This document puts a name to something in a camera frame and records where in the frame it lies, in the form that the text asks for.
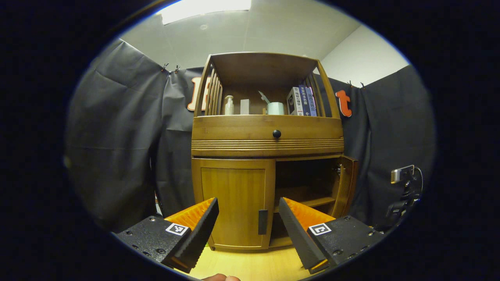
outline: screw hole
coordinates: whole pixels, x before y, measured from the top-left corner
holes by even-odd
[[[342,255],[344,251],[342,251],[341,249],[337,249],[337,250],[334,250],[333,253],[331,253],[332,255],[334,256],[339,256],[339,255]]]

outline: round black knob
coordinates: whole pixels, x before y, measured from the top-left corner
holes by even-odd
[[[279,130],[272,131],[272,136],[275,138],[281,137],[281,132]]]

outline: ceiling light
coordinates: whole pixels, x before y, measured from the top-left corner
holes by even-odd
[[[180,0],[159,10],[156,14],[161,15],[164,25],[194,17],[198,15],[224,12],[224,11],[248,11],[251,0]]]

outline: ceiling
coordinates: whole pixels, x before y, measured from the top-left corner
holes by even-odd
[[[249,11],[213,12],[167,25],[153,15],[120,38],[167,70],[203,67],[209,54],[271,52],[322,60],[361,24],[314,0],[252,0]]]

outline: open cabinet door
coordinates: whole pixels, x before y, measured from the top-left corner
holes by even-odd
[[[219,215],[208,245],[267,249],[273,224],[274,159],[192,159],[196,202],[217,197]]]
[[[334,218],[340,218],[349,212],[356,189],[358,163],[358,160],[347,156],[341,156],[337,159],[340,175],[338,175],[338,169],[334,169],[336,179],[333,184],[332,196],[335,198],[335,204],[331,212],[331,216]]]

